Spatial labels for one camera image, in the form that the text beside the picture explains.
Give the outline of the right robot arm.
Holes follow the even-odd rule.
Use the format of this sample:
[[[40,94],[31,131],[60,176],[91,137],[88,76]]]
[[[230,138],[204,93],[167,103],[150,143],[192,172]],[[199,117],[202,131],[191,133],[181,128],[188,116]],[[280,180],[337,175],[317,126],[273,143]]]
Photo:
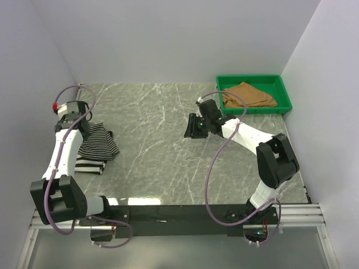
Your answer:
[[[260,223],[266,217],[265,210],[276,202],[279,190],[300,169],[288,137],[282,133],[273,135],[262,132],[243,123],[234,115],[223,115],[212,99],[199,98],[196,105],[200,113],[189,115],[184,137],[206,138],[212,133],[225,139],[224,144],[215,153],[206,174],[204,197],[208,214],[216,223],[224,224],[211,211],[207,189],[217,157],[227,144],[233,141],[256,156],[260,177],[255,192],[247,201],[246,217],[237,224],[243,224],[247,220],[254,224]]]

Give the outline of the aluminium front rail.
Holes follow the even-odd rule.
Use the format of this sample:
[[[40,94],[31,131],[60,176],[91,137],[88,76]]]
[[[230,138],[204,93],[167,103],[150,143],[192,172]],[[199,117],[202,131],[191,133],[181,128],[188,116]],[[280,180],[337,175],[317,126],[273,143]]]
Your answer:
[[[283,204],[281,210],[280,227],[323,227],[326,226],[319,204]],[[56,224],[62,230],[70,230],[72,221],[63,221]],[[74,229],[109,229],[111,226],[85,225],[75,222]],[[34,211],[29,229],[52,229],[51,225],[42,223],[37,210]]]

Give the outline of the aluminium rail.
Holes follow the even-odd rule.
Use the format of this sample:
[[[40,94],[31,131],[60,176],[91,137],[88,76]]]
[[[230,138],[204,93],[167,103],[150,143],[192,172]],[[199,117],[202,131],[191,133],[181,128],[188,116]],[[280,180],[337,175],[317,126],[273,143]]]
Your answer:
[[[84,140],[83,122],[88,110],[78,101],[68,101],[62,105],[58,101],[65,91],[81,87],[81,85],[66,87],[60,91],[52,104],[53,112],[58,116],[58,122],[54,128],[56,142],[52,157],[43,174],[47,195],[53,183],[58,183],[61,178],[68,179],[74,176],[77,153]]]
[[[323,227],[326,226],[319,204],[283,204],[281,210],[280,227]],[[72,221],[63,221],[56,224],[62,230],[70,230]],[[85,225],[75,222],[74,229],[109,229],[111,226]],[[34,211],[29,229],[52,229],[51,225],[42,223],[37,210]]]

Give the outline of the thin striped tank top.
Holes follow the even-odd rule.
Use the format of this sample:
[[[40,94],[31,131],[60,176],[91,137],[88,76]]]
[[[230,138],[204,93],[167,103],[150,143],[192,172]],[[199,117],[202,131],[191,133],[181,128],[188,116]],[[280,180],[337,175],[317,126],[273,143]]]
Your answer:
[[[90,123],[89,136],[82,143],[78,154],[89,160],[109,161],[119,154],[112,131],[103,123]]]

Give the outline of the wide black white striped tank top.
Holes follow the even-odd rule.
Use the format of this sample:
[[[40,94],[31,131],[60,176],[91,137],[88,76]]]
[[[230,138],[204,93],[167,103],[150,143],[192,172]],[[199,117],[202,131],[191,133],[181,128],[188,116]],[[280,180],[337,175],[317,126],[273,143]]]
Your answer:
[[[77,155],[75,172],[77,173],[86,173],[94,175],[102,175],[107,161],[106,160],[91,160],[81,155]]]

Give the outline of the green plastic bin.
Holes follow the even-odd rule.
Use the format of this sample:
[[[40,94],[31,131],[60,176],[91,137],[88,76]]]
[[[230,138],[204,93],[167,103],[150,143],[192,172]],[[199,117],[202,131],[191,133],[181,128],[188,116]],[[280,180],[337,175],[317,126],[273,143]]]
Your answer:
[[[248,108],[246,114],[281,114],[292,110],[292,103],[280,75],[220,75],[217,76],[217,89],[228,90],[230,87],[245,82],[274,98],[276,107]]]

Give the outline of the tan tank top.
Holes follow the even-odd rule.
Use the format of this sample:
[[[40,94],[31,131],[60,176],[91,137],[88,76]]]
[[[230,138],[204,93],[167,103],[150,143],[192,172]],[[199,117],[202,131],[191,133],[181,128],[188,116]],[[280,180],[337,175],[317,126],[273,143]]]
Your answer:
[[[276,107],[278,103],[275,99],[257,88],[241,82],[237,86],[225,89],[225,91],[232,92],[236,96],[239,96],[247,105],[248,108],[264,108],[264,107]],[[222,94],[222,100],[225,108],[243,108],[242,101],[231,94]]]

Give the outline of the black base beam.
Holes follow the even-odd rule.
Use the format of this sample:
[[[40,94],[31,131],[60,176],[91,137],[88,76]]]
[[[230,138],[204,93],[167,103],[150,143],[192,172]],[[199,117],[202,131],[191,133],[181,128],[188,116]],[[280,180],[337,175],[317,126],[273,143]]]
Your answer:
[[[217,224],[208,214],[205,205],[131,205],[111,206],[110,215],[101,215],[107,221],[82,219],[80,226],[92,227],[91,237],[96,242],[110,241],[109,235],[100,231],[101,226],[114,228],[114,237],[127,238],[127,226],[112,221],[122,221],[133,229],[133,236],[180,236],[180,235],[227,235],[243,237],[244,225],[274,225],[278,222],[277,209],[268,207],[243,224],[223,226]]]

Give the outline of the aluminium left side rail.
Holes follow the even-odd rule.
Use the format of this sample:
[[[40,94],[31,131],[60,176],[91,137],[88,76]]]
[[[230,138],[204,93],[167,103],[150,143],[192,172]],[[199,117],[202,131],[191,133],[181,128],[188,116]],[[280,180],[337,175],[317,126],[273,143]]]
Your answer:
[[[68,179],[74,176],[77,153],[84,140],[83,122],[88,110],[78,101],[68,101],[62,105],[58,101],[65,91],[81,87],[81,85],[66,87],[60,91],[52,104],[53,112],[58,116],[58,122],[54,128],[56,142],[52,157],[43,174],[47,195],[53,183],[58,183],[61,178]]]

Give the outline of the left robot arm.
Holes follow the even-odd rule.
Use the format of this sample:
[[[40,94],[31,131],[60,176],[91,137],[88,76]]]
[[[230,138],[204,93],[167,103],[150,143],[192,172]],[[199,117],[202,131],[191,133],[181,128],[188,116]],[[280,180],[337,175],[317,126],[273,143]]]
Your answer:
[[[87,197],[73,178],[80,146],[89,137],[86,120],[89,106],[84,101],[70,101],[58,108],[54,127],[56,143],[50,163],[40,181],[32,182],[30,194],[45,225],[83,219],[92,215],[99,225],[111,221],[112,211],[105,196]]]

